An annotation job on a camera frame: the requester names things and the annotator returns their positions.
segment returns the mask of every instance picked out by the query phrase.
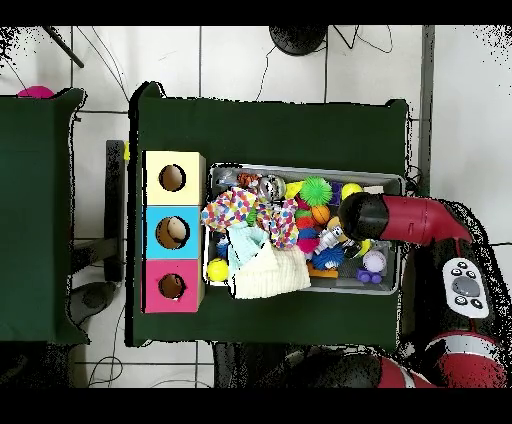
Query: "dark green tablecloth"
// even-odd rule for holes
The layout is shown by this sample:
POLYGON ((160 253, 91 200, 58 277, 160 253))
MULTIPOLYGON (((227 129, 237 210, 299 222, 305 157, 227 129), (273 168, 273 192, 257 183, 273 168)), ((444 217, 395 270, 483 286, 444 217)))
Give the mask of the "dark green tablecloth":
POLYGON ((397 296, 295 292, 234 300, 207 287, 196 314, 140 311, 142 150, 198 151, 209 167, 238 162, 404 174, 407 104, 247 103, 161 98, 144 84, 130 103, 127 340, 357 343, 395 347, 397 296))
POLYGON ((66 314, 69 131, 83 97, 0 97, 1 341, 87 342, 66 314))

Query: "circular hole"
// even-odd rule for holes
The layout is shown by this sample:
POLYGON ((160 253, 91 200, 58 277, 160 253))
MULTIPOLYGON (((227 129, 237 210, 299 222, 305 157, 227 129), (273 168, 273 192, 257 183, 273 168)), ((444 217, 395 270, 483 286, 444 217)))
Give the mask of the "circular hole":
POLYGON ((180 249, 190 237, 188 224, 178 216, 162 219, 156 226, 156 239, 166 249, 180 249))
POLYGON ((180 191, 185 186, 186 175, 179 165, 167 165, 160 171, 158 176, 160 185, 167 191, 180 191))
POLYGON ((158 282, 160 293, 168 299, 178 299, 183 295, 185 288, 185 282, 178 274, 164 275, 158 282))

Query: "table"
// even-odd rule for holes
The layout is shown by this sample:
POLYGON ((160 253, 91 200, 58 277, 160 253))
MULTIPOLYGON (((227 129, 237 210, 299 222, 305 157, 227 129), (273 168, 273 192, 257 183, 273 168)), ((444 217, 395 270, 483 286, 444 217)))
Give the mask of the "table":
POLYGON ((294 292, 234 300, 227 288, 208 286, 195 314, 143 314, 141 151, 197 151, 207 167, 238 162, 404 175, 404 100, 368 106, 176 99, 165 98, 161 86, 151 82, 134 93, 129 116, 128 345, 147 339, 201 339, 395 348, 398 292, 387 296, 294 292))

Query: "yellow cube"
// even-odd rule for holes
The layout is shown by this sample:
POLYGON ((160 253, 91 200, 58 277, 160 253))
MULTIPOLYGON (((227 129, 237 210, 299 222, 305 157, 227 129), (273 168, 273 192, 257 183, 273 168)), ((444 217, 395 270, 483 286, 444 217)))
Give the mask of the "yellow cube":
POLYGON ((206 163, 197 152, 143 152, 146 163, 147 204, 202 205, 206 163))

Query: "green spiky ball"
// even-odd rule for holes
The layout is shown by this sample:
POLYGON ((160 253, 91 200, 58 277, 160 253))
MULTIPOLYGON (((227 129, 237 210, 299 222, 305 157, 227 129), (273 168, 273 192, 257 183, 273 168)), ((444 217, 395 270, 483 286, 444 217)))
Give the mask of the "green spiky ball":
POLYGON ((332 188, 321 177, 308 177, 300 189, 300 197, 311 207, 326 205, 331 200, 332 188))
POLYGON ((311 211, 305 211, 303 209, 297 209, 295 212, 295 219, 302 218, 303 216, 312 216, 311 211))
POLYGON ((247 218, 245 218, 245 220, 247 221, 247 224, 249 226, 253 226, 254 225, 254 222, 256 221, 256 215, 257 215, 257 211, 256 211, 256 208, 252 208, 250 211, 249 211, 249 214, 247 215, 247 218))

